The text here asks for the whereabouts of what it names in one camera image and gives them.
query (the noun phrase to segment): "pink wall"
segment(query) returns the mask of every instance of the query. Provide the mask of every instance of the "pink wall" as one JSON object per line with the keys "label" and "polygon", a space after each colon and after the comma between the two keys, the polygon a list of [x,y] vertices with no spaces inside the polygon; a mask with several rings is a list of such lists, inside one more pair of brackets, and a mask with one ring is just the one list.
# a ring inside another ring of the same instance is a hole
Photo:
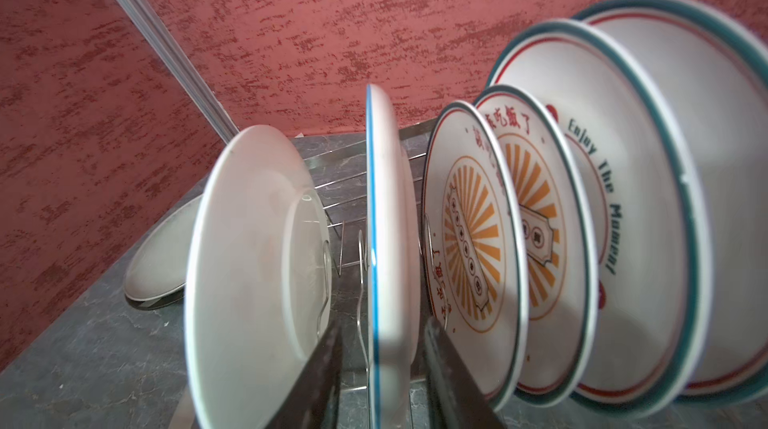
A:
{"label": "pink wall", "polygon": [[114,0],[0,0],[0,370],[223,144]]}
{"label": "pink wall", "polygon": [[[149,0],[240,127],[361,130],[364,85],[402,125],[478,94],[526,26],[598,0]],[[768,0],[705,0],[768,36]]]}

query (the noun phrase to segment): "large white dish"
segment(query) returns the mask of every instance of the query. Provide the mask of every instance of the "large white dish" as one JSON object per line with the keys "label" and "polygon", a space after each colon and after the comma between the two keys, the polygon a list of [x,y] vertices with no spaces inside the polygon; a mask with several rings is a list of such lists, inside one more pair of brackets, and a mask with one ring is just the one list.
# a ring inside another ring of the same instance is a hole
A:
{"label": "large white dish", "polygon": [[523,87],[558,115],[587,189],[600,314],[574,397],[617,415],[656,412],[693,374],[712,295],[704,195],[682,132],[632,56],[580,22],[525,30],[493,83]]}
{"label": "large white dish", "polygon": [[443,324],[448,317],[448,337],[498,411],[523,365],[528,271],[512,177],[493,131],[471,104],[453,102],[437,119],[422,206],[432,313]]}
{"label": "large white dish", "polygon": [[204,429],[264,427],[327,325],[328,228],[312,187],[301,156],[272,127],[240,132],[216,161],[184,303],[189,383]]}
{"label": "large white dish", "polygon": [[414,297],[418,298],[412,292],[419,290],[412,283],[413,273],[418,274],[418,266],[410,265],[418,246],[409,242],[415,231],[408,223],[408,212],[416,213],[416,200],[392,103],[372,84],[366,94],[366,151],[370,423],[395,427],[406,421],[410,366],[418,340],[413,338],[412,313]]}
{"label": "large white dish", "polygon": [[714,236],[709,335],[683,400],[732,404],[768,391],[768,50],[692,0],[609,0],[576,16],[656,80],[701,174]]}
{"label": "large white dish", "polygon": [[192,228],[202,197],[179,207],[149,234],[125,271],[125,297],[152,301],[184,288]]}
{"label": "large white dish", "polygon": [[520,203],[528,339],[515,394],[542,407],[576,388],[598,319],[598,254],[581,174],[557,121],[530,94],[491,86],[475,107],[493,129]]}

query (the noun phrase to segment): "textured red wall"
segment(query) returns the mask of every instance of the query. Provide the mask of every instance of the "textured red wall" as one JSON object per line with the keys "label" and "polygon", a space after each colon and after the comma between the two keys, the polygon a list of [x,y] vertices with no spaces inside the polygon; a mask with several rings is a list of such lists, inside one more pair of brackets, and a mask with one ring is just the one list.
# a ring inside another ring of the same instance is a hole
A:
{"label": "textured red wall", "polygon": [[0,0],[0,369],[223,144],[114,0]]}
{"label": "textured red wall", "polygon": [[[361,130],[364,85],[402,125],[473,99],[526,26],[598,0],[149,0],[241,127]],[[704,0],[768,36],[768,0]]]}

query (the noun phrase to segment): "blue rim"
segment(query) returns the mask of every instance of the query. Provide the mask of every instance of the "blue rim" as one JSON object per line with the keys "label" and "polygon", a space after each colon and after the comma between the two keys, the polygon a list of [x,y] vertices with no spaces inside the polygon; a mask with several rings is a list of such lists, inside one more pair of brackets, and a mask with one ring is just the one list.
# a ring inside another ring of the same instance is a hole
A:
{"label": "blue rim", "polygon": [[[688,3],[686,0],[606,0],[582,10],[573,18],[576,20],[586,20],[603,12],[621,9],[657,10],[686,20],[699,29],[705,30],[734,51],[746,66],[755,73],[763,86],[768,88],[768,60],[760,56],[761,51],[756,50],[751,41],[745,40],[733,27],[724,23],[715,14],[730,20],[729,17],[714,10],[712,10],[712,13],[707,12],[699,9],[694,4]],[[677,401],[687,404],[731,405],[758,396],[767,388],[768,363],[765,363],[754,375],[730,389],[708,395],[681,395],[677,397]]]}
{"label": "blue rim", "polygon": [[692,197],[686,184],[681,183],[689,174],[684,171],[684,167],[680,156],[677,153],[677,147],[672,139],[671,135],[667,131],[664,125],[664,120],[661,117],[660,110],[654,97],[651,96],[650,91],[635,74],[632,67],[627,63],[622,56],[620,56],[613,47],[611,47],[600,35],[587,30],[583,27],[579,27],[575,22],[567,21],[550,21],[542,22],[520,33],[515,37],[502,52],[494,64],[491,75],[488,78],[487,86],[493,84],[493,80],[498,76],[498,71],[504,63],[509,54],[517,47],[522,45],[526,40],[532,37],[540,36],[542,34],[565,34],[573,37],[577,40],[581,40],[585,44],[600,51],[600,53],[609,59],[615,68],[623,75],[630,86],[634,89],[637,96],[648,110],[648,114],[654,122],[658,134],[661,138],[664,146],[664,151],[667,155],[667,160],[675,175],[675,182],[677,186],[677,194],[680,198],[680,205],[682,206],[681,217],[685,223],[686,228],[686,253],[688,255],[688,291],[686,296],[686,311],[683,320],[683,327],[680,330],[680,337],[677,341],[677,347],[675,347],[674,353],[670,359],[669,364],[664,369],[664,373],[659,377],[655,384],[653,384],[648,391],[633,399],[619,404],[609,404],[594,401],[586,396],[580,395],[574,392],[571,397],[581,405],[589,407],[590,409],[598,412],[602,412],[608,415],[616,416],[631,416],[637,413],[645,412],[648,407],[658,405],[668,394],[670,390],[675,386],[677,382],[677,374],[680,368],[684,365],[688,353],[693,349],[692,343],[694,339],[694,327],[696,322],[704,317],[704,308],[697,307],[697,301],[699,298],[699,243],[696,239],[696,227],[694,221],[694,206],[692,203]]}
{"label": "blue rim", "polygon": [[[495,139],[495,136],[493,135],[493,132],[490,131],[490,128],[486,127],[487,123],[480,116],[480,114],[478,113],[477,109],[475,109],[474,107],[470,106],[466,102],[462,102],[462,101],[455,101],[455,102],[451,102],[450,104],[448,104],[442,110],[442,112],[440,112],[440,116],[437,117],[437,120],[435,122],[435,129],[432,130],[432,133],[429,135],[429,142],[427,143],[426,157],[424,158],[424,171],[423,171],[424,179],[422,180],[422,201],[426,200],[424,198],[426,196],[426,187],[427,187],[427,184],[426,184],[427,163],[429,162],[429,155],[432,152],[432,143],[435,142],[435,135],[437,134],[438,127],[440,127],[440,122],[442,122],[442,120],[445,117],[447,117],[447,115],[450,112],[453,112],[455,110],[463,111],[463,112],[467,113],[469,116],[473,117],[478,122],[478,124],[480,125],[480,129],[483,131],[485,137],[488,140]],[[496,163],[499,164],[499,165],[504,160],[503,156],[501,158],[499,158],[498,154],[496,154],[495,152],[494,152],[494,157],[496,158]],[[513,194],[514,192],[512,192],[512,190],[511,190],[512,185],[510,184],[509,187],[506,187],[506,185],[507,184],[505,183],[504,184],[504,189],[506,190],[506,192],[507,193],[511,192]],[[512,209],[511,209],[511,205],[509,204],[509,197],[506,197],[506,199],[507,199],[507,207],[509,208],[509,213],[511,214],[512,213]],[[426,220],[426,204],[422,203],[422,223],[425,220]],[[517,237],[516,237],[516,234],[514,232],[514,224],[513,224],[512,225],[512,241],[514,241],[516,238]],[[423,252],[422,258],[423,258],[424,264],[422,264],[422,266],[424,267],[424,277],[427,280],[427,284],[428,284],[429,273],[428,273],[428,270],[427,270],[427,267],[428,267],[427,266],[427,260],[426,260],[427,257],[428,257],[427,253]],[[527,283],[528,282],[524,281],[523,280],[523,276],[522,276],[522,272],[525,269],[526,268],[521,268],[520,264],[518,264],[517,271],[516,271],[517,276],[518,276],[518,293],[520,293],[523,290],[522,289],[523,287],[527,287]],[[430,301],[429,307],[431,309],[432,306],[434,305],[434,303],[432,302],[432,291],[431,290],[427,291],[427,296],[429,297],[429,301]],[[522,306],[522,301],[523,301],[523,299],[518,297],[518,306]],[[520,333],[522,332],[522,327],[521,327],[522,326],[522,324],[521,324],[522,318],[520,317],[521,314],[522,314],[522,311],[520,311],[520,308],[518,307],[518,327],[516,328],[516,330],[514,332],[514,351],[512,353],[512,360],[510,361],[510,364],[509,364],[509,370],[507,371],[507,375],[504,377],[504,384],[502,385],[502,389],[494,397],[491,397],[490,399],[488,399],[488,405],[493,407],[494,411],[499,411],[499,410],[502,409],[501,407],[497,407],[497,405],[504,398],[504,395],[506,395],[509,392],[510,386],[512,385],[512,376],[513,376],[513,372],[514,372],[514,367],[518,363],[518,357],[517,357],[518,356],[518,354],[517,354],[518,351],[517,351],[517,349],[518,349],[518,347],[520,347],[520,336],[521,336]]]}
{"label": "blue rim", "polygon": [[380,378],[379,378],[379,291],[377,287],[378,264],[376,261],[376,171],[373,165],[373,112],[371,110],[371,87],[366,88],[366,157],[368,158],[368,204],[370,222],[370,271],[371,271],[371,309],[372,309],[372,332],[373,332],[373,364],[371,372],[373,373],[373,407],[374,420],[373,426],[381,426],[381,398],[380,398]]}
{"label": "blue rim", "polygon": [[[565,147],[561,146],[559,144],[558,134],[555,132],[557,129],[552,127],[548,121],[546,116],[544,115],[541,103],[538,101],[533,100],[526,92],[523,92],[516,87],[513,86],[507,86],[504,84],[497,84],[495,86],[490,86],[486,88],[483,92],[481,92],[480,96],[475,99],[475,107],[480,105],[480,102],[483,101],[483,99],[493,96],[495,94],[509,94],[515,97],[519,97],[525,104],[527,104],[530,108],[533,109],[534,112],[536,112],[539,117],[544,121],[544,126],[546,126],[547,130],[549,131],[550,135],[552,136],[552,139],[554,140],[554,145],[558,148],[558,153],[560,154],[560,157],[563,161],[567,161],[568,158],[565,155],[565,151],[568,150]],[[584,224],[584,211],[582,210],[582,204],[580,204],[581,201],[578,201],[578,196],[576,192],[576,182],[574,181],[574,174],[571,173],[570,167],[568,167],[568,180],[571,183],[571,190],[574,193],[574,197],[577,199],[577,209],[578,209],[578,217],[579,217],[579,227],[581,228],[581,239],[584,243],[584,274],[586,278],[586,284],[585,284],[585,294],[584,294],[584,319],[583,323],[581,325],[581,339],[579,340],[578,345],[578,351],[573,359],[573,363],[571,364],[571,367],[568,369],[569,374],[566,376],[562,383],[558,385],[555,389],[553,389],[550,392],[547,392],[545,394],[541,395],[533,395],[531,393],[525,392],[522,389],[515,388],[514,395],[517,397],[520,397],[525,402],[529,403],[530,405],[539,405],[539,406],[548,406],[551,405],[554,401],[561,399],[564,396],[564,393],[568,391],[569,386],[573,384],[574,378],[576,377],[576,366],[578,366],[579,361],[581,360],[581,357],[588,357],[588,355],[584,354],[584,345],[586,343],[586,332],[587,327],[589,325],[589,315],[590,311],[597,311],[597,307],[591,308],[589,307],[589,301],[593,297],[592,295],[592,284],[590,284],[590,272],[589,267],[591,266],[590,263],[590,251],[589,247],[587,245],[587,228]]]}

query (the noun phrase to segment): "gray marble countertop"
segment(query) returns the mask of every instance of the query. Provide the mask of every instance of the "gray marble countertop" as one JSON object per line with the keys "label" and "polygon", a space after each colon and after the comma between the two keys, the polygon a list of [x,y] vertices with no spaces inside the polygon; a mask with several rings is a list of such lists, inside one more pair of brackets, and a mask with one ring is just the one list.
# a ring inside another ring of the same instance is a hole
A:
{"label": "gray marble countertop", "polygon": [[[293,142],[303,157],[310,157],[360,141],[362,137],[360,134],[305,137]],[[408,155],[423,152],[426,144],[427,136],[404,143]],[[423,172],[423,161],[418,158],[412,162],[415,178]],[[323,184],[364,170],[365,158],[356,156],[331,168],[314,169],[312,177],[316,184]],[[201,194],[204,185],[205,180],[199,181],[164,217]],[[323,188],[319,193],[328,204],[354,198],[365,191],[365,179],[353,178]],[[418,198],[420,184],[416,186],[416,193]],[[330,209],[329,213],[335,223],[357,219],[364,216],[365,211],[366,202],[361,199]],[[358,229],[364,230],[364,224],[345,227],[345,263],[357,260]],[[122,289],[124,272],[143,240],[115,262],[0,373],[0,427],[168,426],[187,385],[183,302],[154,311],[138,311],[126,303]],[[336,239],[336,254],[339,247]],[[356,333],[359,289],[356,266],[344,268],[340,278],[334,277],[331,317],[341,321],[344,339],[342,387],[345,389],[340,398],[339,427],[365,427],[368,421],[366,391],[360,388],[365,384],[365,365]],[[422,322],[427,314],[426,293],[422,290]],[[416,379],[411,389],[412,422],[414,427],[424,428],[428,420],[424,384],[418,381],[423,376],[420,357],[412,366],[412,376]],[[768,427],[768,397],[715,410],[672,405],[637,421],[598,415],[570,400],[556,407],[539,409],[513,398],[499,416],[507,427],[537,429]]]}

